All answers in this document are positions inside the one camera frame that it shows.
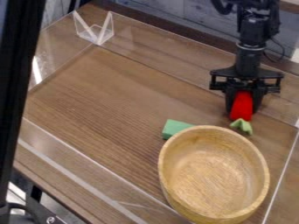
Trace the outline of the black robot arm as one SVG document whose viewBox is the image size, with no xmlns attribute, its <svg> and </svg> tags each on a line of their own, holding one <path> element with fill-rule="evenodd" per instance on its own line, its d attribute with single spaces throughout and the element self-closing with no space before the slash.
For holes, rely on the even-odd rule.
<svg viewBox="0 0 299 224">
<path fill-rule="evenodd" d="M 284 75 L 260 67 L 267 41 L 279 33 L 279 0 L 210 0 L 216 11 L 228 15 L 238 9 L 236 58 L 232 66 L 210 71 L 210 89 L 226 95 L 226 110 L 232 112 L 238 92 L 248 92 L 251 111 L 258 112 L 264 95 L 280 92 Z"/>
</svg>

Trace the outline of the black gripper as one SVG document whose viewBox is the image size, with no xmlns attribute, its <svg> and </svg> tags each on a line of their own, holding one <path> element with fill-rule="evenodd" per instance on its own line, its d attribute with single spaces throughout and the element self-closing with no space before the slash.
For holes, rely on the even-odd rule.
<svg viewBox="0 0 299 224">
<path fill-rule="evenodd" d="M 280 92 L 284 75 L 259 68 L 255 75 L 240 75 L 234 66 L 210 71 L 210 89 L 226 93 L 226 110 L 230 113 L 238 90 L 252 91 L 254 112 L 258 112 L 263 97 Z"/>
</svg>

